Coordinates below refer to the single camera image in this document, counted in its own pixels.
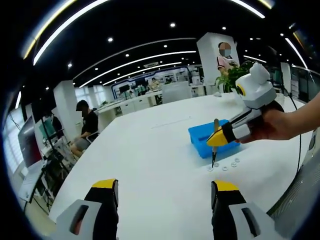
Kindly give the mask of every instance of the white cabinet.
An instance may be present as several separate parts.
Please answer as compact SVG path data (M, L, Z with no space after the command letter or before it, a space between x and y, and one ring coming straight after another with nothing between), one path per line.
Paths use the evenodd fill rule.
M130 114L130 113L133 113L133 112L136 111L135 110L135 105L134 105L133 102L129 102L127 104L124 104L120 108L121 108L121 111L122 111L123 115Z
M134 108L136 111L147 109L150 107L150 104L149 104L147 97L142 98L142 99L138 99L138 100L134 101L133 103L134 103Z

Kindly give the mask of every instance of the human arm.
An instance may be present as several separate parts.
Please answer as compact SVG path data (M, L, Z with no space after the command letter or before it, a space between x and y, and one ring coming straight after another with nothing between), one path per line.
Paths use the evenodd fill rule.
M241 143L262 139L289 140L320 127L320 93L294 112L268 110L263 114L263 121L263 125L253 127L251 135Z

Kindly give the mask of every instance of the window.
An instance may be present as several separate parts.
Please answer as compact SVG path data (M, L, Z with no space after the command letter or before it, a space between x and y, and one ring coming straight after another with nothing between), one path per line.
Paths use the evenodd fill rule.
M15 173L18 166L24 160L18 140L18 133L24 123L22 110L19 107L10 112L2 131L5 160L12 173Z
M98 105L101 105L104 101L107 101L107 97L104 92L103 86L101 85L93 86L93 91L94 91L95 99Z
M93 107L92 100L89 95L89 88L87 86L82 88L75 88L74 90L75 90L75 97L78 102L80 100L85 100L88 103L89 108Z

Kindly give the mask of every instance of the human hand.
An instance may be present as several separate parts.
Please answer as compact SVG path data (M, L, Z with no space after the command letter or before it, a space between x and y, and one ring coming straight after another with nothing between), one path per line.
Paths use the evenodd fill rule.
M245 140L236 140L238 143L246 144L256 140L289 140L296 136L297 131L293 126L291 113L271 109L263 115L263 124L251 128L251 135Z

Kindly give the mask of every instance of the white table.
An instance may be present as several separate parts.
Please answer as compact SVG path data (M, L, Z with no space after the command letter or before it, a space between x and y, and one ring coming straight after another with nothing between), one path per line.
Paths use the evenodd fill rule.
M117 117L67 176L49 217L56 221L75 200L84 199L95 182L111 178L119 180L119 239L212 239L214 179L236 184L248 202L269 210L295 176L299 137L244 144L239 152L218 155L217 161L225 159L208 171L211 158L198 156L188 128L239 113L241 107L227 94L190 98ZM294 111L287 97L284 109ZM301 163L311 135L302 135ZM240 162L231 167L235 158Z

